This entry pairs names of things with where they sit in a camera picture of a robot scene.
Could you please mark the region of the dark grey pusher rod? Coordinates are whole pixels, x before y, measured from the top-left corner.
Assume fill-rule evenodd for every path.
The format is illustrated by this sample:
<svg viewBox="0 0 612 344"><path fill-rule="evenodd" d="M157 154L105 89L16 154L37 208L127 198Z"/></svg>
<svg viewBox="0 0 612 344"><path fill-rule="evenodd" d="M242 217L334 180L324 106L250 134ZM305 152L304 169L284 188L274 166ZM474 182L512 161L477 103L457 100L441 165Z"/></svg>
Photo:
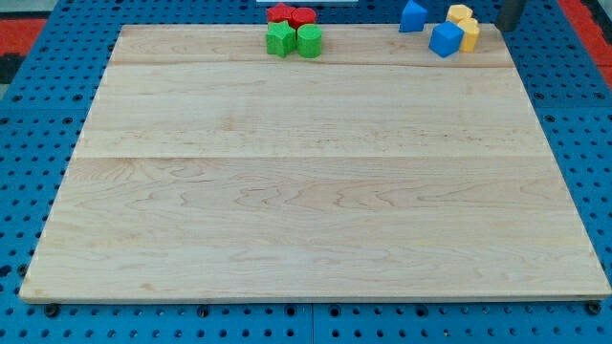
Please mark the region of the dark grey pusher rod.
<svg viewBox="0 0 612 344"><path fill-rule="evenodd" d="M512 32L517 27L527 0L503 0L494 25L501 32Z"/></svg>

